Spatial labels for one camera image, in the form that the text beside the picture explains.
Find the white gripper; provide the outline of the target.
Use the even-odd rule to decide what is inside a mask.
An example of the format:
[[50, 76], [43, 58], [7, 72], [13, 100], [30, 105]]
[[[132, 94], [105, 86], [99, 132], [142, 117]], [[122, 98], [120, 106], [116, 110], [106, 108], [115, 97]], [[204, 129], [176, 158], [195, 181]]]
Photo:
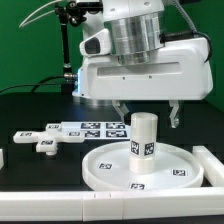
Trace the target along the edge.
[[166, 43], [151, 53], [148, 63], [121, 65], [112, 55], [88, 57], [79, 71], [79, 93], [113, 100], [124, 124], [131, 123], [131, 113], [120, 100], [170, 100], [170, 124], [177, 128], [178, 100], [201, 100], [213, 89], [207, 55], [207, 41], [194, 38]]

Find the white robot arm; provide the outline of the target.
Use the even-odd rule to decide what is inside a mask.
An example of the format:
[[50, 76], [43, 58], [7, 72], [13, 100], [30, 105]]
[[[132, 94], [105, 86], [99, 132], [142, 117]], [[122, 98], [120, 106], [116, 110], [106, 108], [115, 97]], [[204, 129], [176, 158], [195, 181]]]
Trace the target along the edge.
[[194, 27], [167, 33], [168, 4], [181, 7], [178, 0], [76, 0], [87, 21], [74, 95], [93, 104], [110, 101], [126, 123], [127, 101], [166, 100], [177, 127], [180, 103], [201, 100], [213, 88], [212, 46]]

